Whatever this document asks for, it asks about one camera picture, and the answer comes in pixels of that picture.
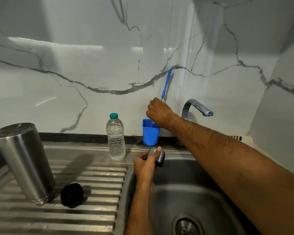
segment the white marble wall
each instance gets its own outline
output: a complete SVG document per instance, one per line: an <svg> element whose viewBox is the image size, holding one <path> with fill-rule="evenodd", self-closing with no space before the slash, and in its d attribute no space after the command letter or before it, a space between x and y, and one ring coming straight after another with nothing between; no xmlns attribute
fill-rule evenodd
<svg viewBox="0 0 294 235"><path fill-rule="evenodd" d="M260 148L294 172L294 24L249 134Z"/></svg>
<svg viewBox="0 0 294 235"><path fill-rule="evenodd" d="M174 67L166 102L190 120L247 133L294 18L294 0L0 0L0 127L126 135ZM163 136L170 135L162 131Z"/></svg>

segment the drain hole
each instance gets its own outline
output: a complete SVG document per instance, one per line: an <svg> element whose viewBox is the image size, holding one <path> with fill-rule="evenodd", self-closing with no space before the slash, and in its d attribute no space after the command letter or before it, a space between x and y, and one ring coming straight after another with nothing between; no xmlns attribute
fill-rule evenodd
<svg viewBox="0 0 294 235"><path fill-rule="evenodd" d="M179 214L172 221L173 235L204 235L200 222L189 214Z"/></svg>

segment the person's left hand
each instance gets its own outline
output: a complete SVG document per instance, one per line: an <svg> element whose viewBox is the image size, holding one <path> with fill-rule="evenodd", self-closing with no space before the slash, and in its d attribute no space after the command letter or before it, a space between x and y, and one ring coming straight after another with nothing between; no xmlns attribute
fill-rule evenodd
<svg viewBox="0 0 294 235"><path fill-rule="evenodd" d="M157 147L155 153L144 160L147 156L148 151L140 153L134 159L134 172L137 177L137 183L148 183L152 184L155 171L155 161L161 154L161 147Z"/></svg>

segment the stainless steel sink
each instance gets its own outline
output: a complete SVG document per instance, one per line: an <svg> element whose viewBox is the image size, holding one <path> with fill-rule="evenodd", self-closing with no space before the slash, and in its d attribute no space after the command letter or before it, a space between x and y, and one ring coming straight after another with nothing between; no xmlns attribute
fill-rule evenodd
<svg viewBox="0 0 294 235"><path fill-rule="evenodd" d="M0 235L122 235L136 186L133 159L149 149L126 147L126 158L116 163L106 145L45 142L57 184L54 200L43 206L25 198L7 166L0 169ZM241 219L242 213L191 154L163 149L164 167L157 168L154 177L154 234L245 234L250 222ZM84 198L69 209L61 204L59 193L73 182L82 185Z"/></svg>

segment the ridged metal draining board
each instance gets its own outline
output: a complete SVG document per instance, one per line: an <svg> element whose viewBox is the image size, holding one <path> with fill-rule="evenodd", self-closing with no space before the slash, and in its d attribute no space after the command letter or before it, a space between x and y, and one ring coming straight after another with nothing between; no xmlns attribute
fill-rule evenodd
<svg viewBox="0 0 294 235"><path fill-rule="evenodd" d="M46 149L61 152L60 148ZM122 188L127 176L128 163L96 162L100 157L89 157L79 148L68 149L72 160L50 159L56 180L53 201L43 206L26 199L13 175L9 173L5 185L0 188L0 235L10 234L113 234ZM99 154L107 154L107 149ZM61 189L71 183L79 183L84 190L81 205L70 209L61 204Z"/></svg>

